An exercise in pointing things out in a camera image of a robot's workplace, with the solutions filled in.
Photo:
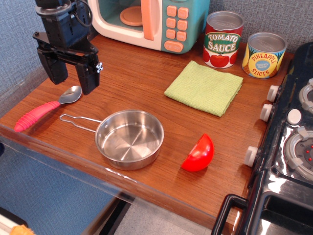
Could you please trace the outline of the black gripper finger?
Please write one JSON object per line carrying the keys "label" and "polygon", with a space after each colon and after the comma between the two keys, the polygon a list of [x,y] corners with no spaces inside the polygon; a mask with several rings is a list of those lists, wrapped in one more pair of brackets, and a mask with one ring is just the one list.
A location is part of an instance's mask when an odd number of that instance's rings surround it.
{"label": "black gripper finger", "polygon": [[79,62],[75,67],[83,94],[90,94],[100,84],[100,63],[90,65]]}
{"label": "black gripper finger", "polygon": [[68,77],[65,62],[61,61],[54,52],[44,52],[37,50],[39,59],[48,77],[53,84],[58,85]]}

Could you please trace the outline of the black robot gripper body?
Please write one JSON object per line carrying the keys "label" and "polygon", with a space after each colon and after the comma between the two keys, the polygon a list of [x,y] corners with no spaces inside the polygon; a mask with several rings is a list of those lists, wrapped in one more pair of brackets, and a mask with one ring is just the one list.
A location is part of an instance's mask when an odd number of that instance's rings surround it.
{"label": "black robot gripper body", "polygon": [[49,42],[48,35],[45,32],[35,32],[33,38],[37,41],[37,50],[44,52],[54,52],[58,58],[71,65],[76,65],[79,62],[96,65],[100,63],[100,71],[103,70],[102,62],[99,61],[97,53],[98,48],[91,44],[85,37],[69,47],[56,46]]}

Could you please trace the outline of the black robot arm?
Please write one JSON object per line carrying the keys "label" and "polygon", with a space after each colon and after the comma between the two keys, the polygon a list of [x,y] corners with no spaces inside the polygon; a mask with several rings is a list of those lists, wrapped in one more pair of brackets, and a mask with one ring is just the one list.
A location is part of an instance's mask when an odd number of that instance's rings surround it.
{"label": "black robot arm", "polygon": [[90,94],[100,84],[102,63],[98,48],[88,39],[92,11],[85,0],[38,0],[36,13],[45,32],[35,32],[37,53],[48,77],[58,85],[68,77],[67,64],[76,67],[82,92]]}

